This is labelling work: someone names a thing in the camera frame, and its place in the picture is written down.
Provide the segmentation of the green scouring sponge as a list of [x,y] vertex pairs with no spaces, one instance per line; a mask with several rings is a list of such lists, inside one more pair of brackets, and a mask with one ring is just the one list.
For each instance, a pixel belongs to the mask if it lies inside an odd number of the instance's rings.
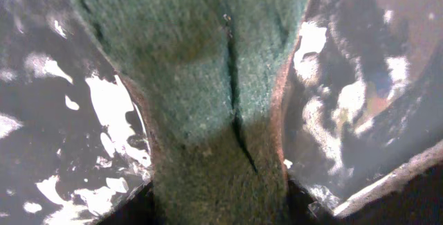
[[142,96],[166,224],[288,224],[281,97],[308,0],[71,0]]

